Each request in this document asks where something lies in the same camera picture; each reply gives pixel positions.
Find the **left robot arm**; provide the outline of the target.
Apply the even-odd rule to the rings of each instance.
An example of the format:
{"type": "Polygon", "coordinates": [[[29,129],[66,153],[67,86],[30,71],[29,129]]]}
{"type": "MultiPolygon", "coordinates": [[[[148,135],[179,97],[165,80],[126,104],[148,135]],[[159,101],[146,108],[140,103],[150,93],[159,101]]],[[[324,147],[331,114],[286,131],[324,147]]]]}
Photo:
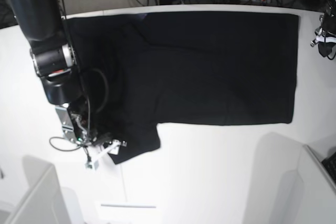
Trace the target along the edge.
{"type": "Polygon", "coordinates": [[[315,30],[311,47],[318,46],[319,54],[329,60],[335,59],[335,0],[322,0],[325,7],[320,16],[320,26],[315,30]]]}

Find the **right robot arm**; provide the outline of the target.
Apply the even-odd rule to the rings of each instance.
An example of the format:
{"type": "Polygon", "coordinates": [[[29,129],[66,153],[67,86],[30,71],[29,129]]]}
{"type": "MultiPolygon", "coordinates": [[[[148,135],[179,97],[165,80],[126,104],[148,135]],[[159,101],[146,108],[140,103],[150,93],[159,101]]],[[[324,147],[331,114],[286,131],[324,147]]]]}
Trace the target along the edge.
{"type": "Polygon", "coordinates": [[[126,146],[97,127],[110,93],[99,50],[83,52],[68,25],[64,0],[9,0],[30,45],[30,56],[48,102],[55,106],[64,138],[81,147],[126,146]]]}

